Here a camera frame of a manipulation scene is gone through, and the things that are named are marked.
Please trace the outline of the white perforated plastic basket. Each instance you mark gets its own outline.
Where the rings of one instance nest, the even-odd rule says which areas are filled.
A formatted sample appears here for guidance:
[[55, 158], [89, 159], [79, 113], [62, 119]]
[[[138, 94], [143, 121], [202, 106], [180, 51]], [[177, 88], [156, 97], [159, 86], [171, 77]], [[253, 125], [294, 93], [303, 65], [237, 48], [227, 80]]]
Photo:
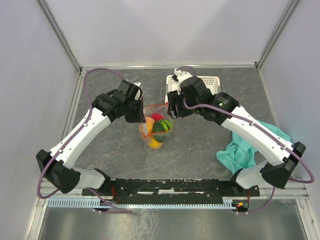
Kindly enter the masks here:
[[[174, 82], [172, 79], [172, 75], [168, 75], [166, 77], [166, 91], [165, 91], [165, 103], [168, 102], [168, 97], [167, 93], [176, 91], [178, 89], [178, 82]], [[218, 94], [221, 92], [221, 84], [220, 84], [220, 79], [217, 76], [199, 76], [205, 86], [210, 90], [210, 92], [214, 94]]]

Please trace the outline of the green toy watermelon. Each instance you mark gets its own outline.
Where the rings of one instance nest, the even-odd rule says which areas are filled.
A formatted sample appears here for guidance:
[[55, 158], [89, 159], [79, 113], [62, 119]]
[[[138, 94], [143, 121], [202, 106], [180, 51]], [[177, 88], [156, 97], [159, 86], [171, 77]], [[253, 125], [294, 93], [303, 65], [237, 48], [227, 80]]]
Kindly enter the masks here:
[[166, 119], [161, 119], [161, 120], [159, 121], [159, 123], [160, 123], [161, 126], [163, 127], [163, 131], [164, 131], [164, 132], [167, 132], [167, 131], [169, 131], [169, 130], [172, 129], [172, 124], [171, 124], [168, 120], [166, 120]]

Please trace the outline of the teal cloth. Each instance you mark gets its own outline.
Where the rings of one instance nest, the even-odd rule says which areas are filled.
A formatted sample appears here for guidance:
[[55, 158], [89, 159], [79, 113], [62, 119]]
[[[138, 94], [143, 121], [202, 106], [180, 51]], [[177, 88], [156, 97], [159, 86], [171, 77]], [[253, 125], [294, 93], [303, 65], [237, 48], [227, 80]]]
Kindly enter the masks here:
[[232, 132], [232, 141], [225, 150], [218, 151], [216, 158], [228, 170], [235, 174], [240, 169], [248, 169], [256, 165], [257, 150], [237, 133]]

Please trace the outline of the yellow toy lemon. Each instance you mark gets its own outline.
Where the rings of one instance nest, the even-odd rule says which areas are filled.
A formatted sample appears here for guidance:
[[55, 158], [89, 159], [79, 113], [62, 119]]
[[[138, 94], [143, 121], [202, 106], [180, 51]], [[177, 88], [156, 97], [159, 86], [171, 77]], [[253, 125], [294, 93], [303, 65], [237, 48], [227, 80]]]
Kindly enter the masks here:
[[157, 150], [162, 146], [162, 143], [156, 141], [154, 137], [151, 137], [150, 140], [148, 141], [148, 145], [150, 148]]

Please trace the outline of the dark green toy avocado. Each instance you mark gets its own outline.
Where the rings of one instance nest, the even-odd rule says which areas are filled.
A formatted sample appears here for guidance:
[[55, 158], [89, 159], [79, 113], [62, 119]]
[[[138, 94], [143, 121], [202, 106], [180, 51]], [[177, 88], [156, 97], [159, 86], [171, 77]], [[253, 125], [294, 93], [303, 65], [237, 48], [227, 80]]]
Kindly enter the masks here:
[[159, 120], [156, 121], [153, 124], [152, 133], [154, 133], [153, 137], [159, 143], [163, 143], [167, 138], [167, 136], [163, 132], [165, 132], [165, 131], [164, 131], [163, 127], [161, 126], [160, 121]]

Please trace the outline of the red toy apple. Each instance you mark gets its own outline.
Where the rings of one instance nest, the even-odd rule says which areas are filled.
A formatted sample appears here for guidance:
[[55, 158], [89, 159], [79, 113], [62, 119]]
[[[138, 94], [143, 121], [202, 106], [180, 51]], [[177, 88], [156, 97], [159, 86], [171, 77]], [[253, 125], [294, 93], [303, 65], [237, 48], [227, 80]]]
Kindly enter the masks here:
[[151, 115], [151, 118], [152, 118], [155, 122], [164, 119], [164, 117], [163, 117], [161, 114], [159, 114], [159, 113], [154, 113], [153, 115]]

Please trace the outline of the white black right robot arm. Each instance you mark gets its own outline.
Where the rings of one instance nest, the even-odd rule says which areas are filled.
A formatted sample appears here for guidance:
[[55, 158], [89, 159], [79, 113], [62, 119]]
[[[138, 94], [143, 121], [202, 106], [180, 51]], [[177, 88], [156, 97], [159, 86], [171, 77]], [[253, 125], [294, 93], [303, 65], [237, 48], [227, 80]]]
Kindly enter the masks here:
[[263, 183], [283, 189], [292, 180], [291, 175], [306, 150], [303, 143], [291, 143], [272, 133], [229, 94], [213, 94], [198, 76], [180, 72], [168, 76], [168, 80], [173, 81], [167, 100], [174, 118], [198, 114], [238, 134], [265, 157], [263, 163], [236, 171], [229, 183], [231, 193], [240, 196]]

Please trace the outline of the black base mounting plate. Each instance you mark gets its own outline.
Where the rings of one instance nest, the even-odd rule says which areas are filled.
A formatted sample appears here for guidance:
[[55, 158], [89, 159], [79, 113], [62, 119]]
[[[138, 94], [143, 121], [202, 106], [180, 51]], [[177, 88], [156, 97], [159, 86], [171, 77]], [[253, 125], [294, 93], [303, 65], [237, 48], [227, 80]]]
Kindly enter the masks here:
[[120, 205], [133, 207], [221, 204], [224, 197], [259, 197], [257, 185], [244, 189], [232, 180], [219, 179], [124, 179], [107, 180], [95, 192]]

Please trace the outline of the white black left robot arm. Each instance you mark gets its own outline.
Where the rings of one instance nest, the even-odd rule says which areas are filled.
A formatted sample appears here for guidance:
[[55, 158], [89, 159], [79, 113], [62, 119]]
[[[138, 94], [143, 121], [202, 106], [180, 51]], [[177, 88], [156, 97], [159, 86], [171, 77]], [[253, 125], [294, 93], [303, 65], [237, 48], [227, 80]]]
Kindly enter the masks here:
[[75, 164], [90, 142], [121, 117], [127, 123], [145, 122], [139, 83], [122, 80], [117, 89], [98, 95], [83, 119], [60, 143], [49, 151], [40, 150], [36, 160], [44, 178], [63, 194], [79, 187], [106, 195], [111, 189], [110, 178], [98, 169], [77, 168]]

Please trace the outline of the toy peach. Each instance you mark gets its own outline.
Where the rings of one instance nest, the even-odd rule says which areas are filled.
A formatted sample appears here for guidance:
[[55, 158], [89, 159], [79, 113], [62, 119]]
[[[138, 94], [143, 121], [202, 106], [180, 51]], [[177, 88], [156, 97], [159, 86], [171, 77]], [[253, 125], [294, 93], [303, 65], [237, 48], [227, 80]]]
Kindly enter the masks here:
[[146, 117], [145, 118], [145, 131], [144, 133], [146, 135], [152, 133], [153, 125], [155, 123], [155, 120], [152, 117]]

